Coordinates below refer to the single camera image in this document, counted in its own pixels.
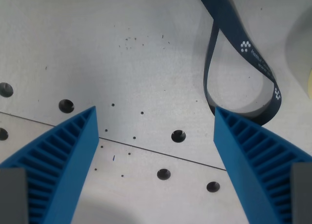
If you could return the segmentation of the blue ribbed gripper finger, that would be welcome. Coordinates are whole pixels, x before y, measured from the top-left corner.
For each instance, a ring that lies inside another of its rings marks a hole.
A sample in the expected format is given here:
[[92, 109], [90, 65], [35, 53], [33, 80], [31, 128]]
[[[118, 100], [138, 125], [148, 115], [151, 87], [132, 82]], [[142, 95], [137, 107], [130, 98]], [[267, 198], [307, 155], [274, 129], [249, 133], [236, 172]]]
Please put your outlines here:
[[31, 224], [69, 224], [99, 143], [96, 108], [90, 107], [37, 137], [1, 168], [26, 172]]
[[291, 224], [291, 166], [312, 157], [262, 126], [215, 109], [214, 143], [251, 224]]

